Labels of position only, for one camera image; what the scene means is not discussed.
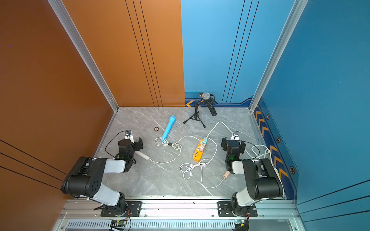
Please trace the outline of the white cylinder object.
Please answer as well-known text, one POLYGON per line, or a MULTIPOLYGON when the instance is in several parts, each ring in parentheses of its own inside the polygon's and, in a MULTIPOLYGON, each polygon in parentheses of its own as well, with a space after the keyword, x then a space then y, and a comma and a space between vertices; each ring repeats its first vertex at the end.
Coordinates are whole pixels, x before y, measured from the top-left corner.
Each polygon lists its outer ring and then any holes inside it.
POLYGON ((146 154, 144 154, 144 153, 142 153, 140 151, 135 152, 135 154, 138 155, 138 156, 140 156, 140 157, 142 157, 145 160, 150 160, 150 157, 149 156, 147 156, 146 154))

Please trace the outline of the pink electric toothbrush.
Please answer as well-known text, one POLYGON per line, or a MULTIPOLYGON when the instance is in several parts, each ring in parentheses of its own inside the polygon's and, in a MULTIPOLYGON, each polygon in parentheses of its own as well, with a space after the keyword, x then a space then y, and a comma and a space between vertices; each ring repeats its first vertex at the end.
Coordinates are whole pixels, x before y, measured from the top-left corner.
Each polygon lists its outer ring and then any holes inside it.
POLYGON ((227 179, 229 175, 230 175, 230 172, 226 171, 225 174, 223 175, 223 179, 227 179))

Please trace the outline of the pink charger cube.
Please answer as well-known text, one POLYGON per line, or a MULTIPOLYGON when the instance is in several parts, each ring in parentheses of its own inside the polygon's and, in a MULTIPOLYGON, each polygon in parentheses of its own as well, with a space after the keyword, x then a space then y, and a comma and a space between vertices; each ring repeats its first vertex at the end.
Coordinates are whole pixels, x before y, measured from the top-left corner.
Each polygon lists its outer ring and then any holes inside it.
POLYGON ((204 152, 204 149, 205 149, 205 146, 206 146, 206 145, 204 145, 203 143, 199 144, 199 145, 197 146, 197 151, 198 151, 199 153, 203 153, 203 152, 204 152))

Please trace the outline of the orange power strip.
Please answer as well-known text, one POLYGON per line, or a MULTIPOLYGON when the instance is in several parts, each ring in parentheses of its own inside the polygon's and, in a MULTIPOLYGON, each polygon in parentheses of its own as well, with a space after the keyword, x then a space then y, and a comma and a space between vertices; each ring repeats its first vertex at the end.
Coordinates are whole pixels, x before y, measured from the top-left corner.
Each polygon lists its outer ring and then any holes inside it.
POLYGON ((198 143, 197 148, 196 148, 196 150, 193 154, 193 160, 194 161, 196 161, 196 162, 201 161, 201 158, 202 158, 202 155, 204 153, 206 144, 207 144, 207 139, 206 138, 203 138, 203 139, 200 140, 200 142, 198 143))

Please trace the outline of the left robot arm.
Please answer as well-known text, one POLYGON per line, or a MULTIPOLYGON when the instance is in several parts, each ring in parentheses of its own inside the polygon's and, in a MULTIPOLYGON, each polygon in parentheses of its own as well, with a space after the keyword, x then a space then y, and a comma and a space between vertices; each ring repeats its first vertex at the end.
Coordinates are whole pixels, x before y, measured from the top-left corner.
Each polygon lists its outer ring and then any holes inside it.
POLYGON ((110 173, 125 173, 136 163, 134 154, 143 149, 143 140, 118 141, 119 153, 114 159, 80 157, 62 183, 61 191, 77 198, 86 198, 100 203, 97 210, 101 216, 129 216, 131 210, 125 195, 103 184, 103 176, 110 173))

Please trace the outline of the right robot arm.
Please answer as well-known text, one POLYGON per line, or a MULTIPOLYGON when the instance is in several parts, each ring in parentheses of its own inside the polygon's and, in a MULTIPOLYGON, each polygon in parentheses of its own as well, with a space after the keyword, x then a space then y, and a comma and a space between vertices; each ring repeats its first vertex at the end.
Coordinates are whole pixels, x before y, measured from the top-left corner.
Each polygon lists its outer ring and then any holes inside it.
POLYGON ((226 151, 225 167, 228 174, 243 175, 246 187, 232 195, 231 211, 236 216, 244 216, 249 209, 265 199, 284 196, 284 188, 277 169, 268 158, 259 160, 241 159, 245 142, 223 138, 221 147, 226 151))

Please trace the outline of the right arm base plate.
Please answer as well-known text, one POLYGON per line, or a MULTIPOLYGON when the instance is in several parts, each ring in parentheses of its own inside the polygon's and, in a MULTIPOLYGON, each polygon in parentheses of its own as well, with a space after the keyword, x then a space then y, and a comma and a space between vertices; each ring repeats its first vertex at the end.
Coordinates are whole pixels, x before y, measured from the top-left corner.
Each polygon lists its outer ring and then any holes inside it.
POLYGON ((258 217, 255 205, 240 207, 234 205, 231 201, 217 202, 217 211, 219 217, 258 217))

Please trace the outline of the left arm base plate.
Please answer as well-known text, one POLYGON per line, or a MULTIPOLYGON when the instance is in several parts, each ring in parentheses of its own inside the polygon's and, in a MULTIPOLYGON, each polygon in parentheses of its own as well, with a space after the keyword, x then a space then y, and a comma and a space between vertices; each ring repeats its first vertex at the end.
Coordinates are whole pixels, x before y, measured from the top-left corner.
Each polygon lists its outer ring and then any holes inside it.
POLYGON ((101 217, 139 217, 142 201, 119 202, 116 206, 105 206, 101 208, 101 217))

